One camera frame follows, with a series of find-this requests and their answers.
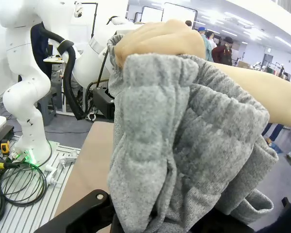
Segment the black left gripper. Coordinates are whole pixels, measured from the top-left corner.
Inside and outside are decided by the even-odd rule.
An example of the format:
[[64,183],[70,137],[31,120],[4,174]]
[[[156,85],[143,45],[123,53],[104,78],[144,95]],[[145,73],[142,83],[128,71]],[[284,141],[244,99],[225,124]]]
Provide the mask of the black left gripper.
[[108,88],[94,88],[93,102],[95,108],[97,108],[107,119],[114,119],[114,97],[110,95]]

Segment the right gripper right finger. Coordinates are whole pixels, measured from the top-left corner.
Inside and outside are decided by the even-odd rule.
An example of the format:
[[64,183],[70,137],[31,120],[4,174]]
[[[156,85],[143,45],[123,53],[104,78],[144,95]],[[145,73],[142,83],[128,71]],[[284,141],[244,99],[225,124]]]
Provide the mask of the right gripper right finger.
[[190,229],[191,233],[254,233],[255,231],[232,216],[208,213]]

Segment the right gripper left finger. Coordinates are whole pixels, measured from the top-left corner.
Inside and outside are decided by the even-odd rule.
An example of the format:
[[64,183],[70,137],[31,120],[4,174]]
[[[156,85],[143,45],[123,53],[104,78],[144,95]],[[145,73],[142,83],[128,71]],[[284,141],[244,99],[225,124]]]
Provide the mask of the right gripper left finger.
[[35,230],[36,233],[96,233],[110,226],[110,232],[124,230],[117,218],[110,195],[96,189]]

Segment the person's right hand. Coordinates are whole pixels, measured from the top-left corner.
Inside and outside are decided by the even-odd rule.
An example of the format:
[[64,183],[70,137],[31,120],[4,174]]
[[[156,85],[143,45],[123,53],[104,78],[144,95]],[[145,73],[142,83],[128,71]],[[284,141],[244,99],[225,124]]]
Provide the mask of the person's right hand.
[[189,54],[206,58],[202,36],[184,22],[146,23],[124,35],[114,48],[116,63],[123,67],[126,58],[132,54]]

